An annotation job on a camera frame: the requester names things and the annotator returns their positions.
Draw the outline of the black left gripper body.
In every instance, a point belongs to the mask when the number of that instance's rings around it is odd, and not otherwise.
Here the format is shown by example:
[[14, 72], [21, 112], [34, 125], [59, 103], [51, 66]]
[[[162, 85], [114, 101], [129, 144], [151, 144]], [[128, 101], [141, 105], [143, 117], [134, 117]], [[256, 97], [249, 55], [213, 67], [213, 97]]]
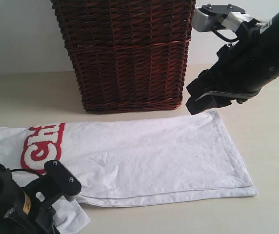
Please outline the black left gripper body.
[[20, 187], [0, 164], [0, 234], [57, 234], [52, 205], [61, 188], [48, 175]]

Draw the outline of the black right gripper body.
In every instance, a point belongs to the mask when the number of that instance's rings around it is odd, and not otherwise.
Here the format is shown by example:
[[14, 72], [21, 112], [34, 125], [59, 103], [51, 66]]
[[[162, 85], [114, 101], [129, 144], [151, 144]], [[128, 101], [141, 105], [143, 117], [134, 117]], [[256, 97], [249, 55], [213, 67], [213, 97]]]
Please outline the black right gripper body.
[[259, 21], [259, 26], [243, 22], [236, 32], [212, 28], [211, 32], [226, 44], [205, 74], [212, 87], [209, 91], [259, 93], [279, 77], [279, 12]]

